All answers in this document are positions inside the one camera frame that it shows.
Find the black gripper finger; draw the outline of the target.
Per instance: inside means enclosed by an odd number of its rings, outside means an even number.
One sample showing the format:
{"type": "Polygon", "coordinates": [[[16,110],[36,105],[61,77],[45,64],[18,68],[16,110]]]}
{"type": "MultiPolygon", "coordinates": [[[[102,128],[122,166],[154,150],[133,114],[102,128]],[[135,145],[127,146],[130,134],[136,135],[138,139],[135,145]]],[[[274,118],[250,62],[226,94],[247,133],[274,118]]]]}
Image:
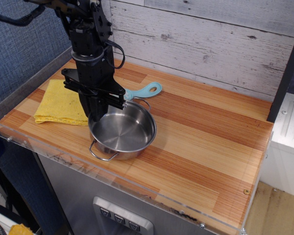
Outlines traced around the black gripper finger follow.
{"type": "Polygon", "coordinates": [[[92,98],[92,117],[93,121],[98,122],[107,113],[108,104],[105,99],[94,97],[92,98]]]}
{"type": "Polygon", "coordinates": [[[86,117],[89,117],[89,115],[91,115],[92,118],[94,118],[94,96],[91,94],[84,93],[82,91],[78,91],[78,95],[86,117]]]}

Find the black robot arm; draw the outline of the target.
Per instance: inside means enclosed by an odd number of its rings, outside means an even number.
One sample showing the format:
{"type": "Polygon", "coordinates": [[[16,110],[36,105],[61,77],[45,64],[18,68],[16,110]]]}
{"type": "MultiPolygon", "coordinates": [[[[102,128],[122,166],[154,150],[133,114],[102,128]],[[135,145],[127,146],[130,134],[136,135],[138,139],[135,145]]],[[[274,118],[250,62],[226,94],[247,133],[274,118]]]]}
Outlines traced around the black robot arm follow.
{"type": "Polygon", "coordinates": [[[63,69],[65,88],[77,92],[85,115],[98,122],[109,106],[124,107],[125,89],[114,79],[113,49],[122,47],[109,40],[112,24],[99,0],[34,0],[53,9],[61,19],[72,44],[76,69],[63,69]]]}

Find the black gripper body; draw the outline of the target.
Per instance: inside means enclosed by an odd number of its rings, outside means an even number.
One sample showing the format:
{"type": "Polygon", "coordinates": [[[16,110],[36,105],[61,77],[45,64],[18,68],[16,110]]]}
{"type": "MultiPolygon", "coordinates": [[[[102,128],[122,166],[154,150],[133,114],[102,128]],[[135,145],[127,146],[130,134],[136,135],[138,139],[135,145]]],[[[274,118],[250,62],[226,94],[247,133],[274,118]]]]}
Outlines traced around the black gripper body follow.
{"type": "Polygon", "coordinates": [[[113,55],[73,55],[76,69],[62,69],[65,88],[85,98],[95,98],[105,105],[124,107],[125,89],[114,79],[113,55]]]}

